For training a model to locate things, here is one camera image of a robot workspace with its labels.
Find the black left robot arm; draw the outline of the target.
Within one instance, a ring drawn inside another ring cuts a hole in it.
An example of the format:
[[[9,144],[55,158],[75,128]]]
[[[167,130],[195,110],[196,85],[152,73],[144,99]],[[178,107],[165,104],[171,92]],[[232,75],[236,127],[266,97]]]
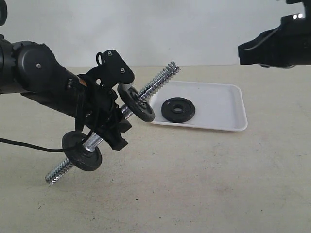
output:
[[[98,64],[75,75],[60,65],[45,44],[0,40],[0,92],[19,93],[39,104],[73,117],[75,129],[89,127],[113,150],[127,145],[122,133],[131,124],[116,104],[117,84],[131,84],[135,76],[116,50],[97,54]]]

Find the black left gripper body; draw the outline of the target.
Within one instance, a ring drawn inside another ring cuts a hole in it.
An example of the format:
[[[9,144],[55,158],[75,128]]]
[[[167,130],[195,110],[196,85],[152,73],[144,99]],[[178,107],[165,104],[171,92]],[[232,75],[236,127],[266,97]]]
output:
[[[117,76],[107,67],[94,67],[87,73],[79,74],[72,80],[77,90],[74,129],[99,136],[121,135],[121,112],[115,103],[116,92],[112,89],[118,84]]]

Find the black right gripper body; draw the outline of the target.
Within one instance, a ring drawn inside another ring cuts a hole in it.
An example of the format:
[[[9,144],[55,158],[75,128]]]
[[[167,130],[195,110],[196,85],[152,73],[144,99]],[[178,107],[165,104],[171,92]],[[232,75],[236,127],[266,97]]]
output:
[[[290,69],[311,64],[311,2],[286,1],[286,4],[296,3],[303,3],[304,13],[283,16],[277,28],[238,46],[240,65]]]

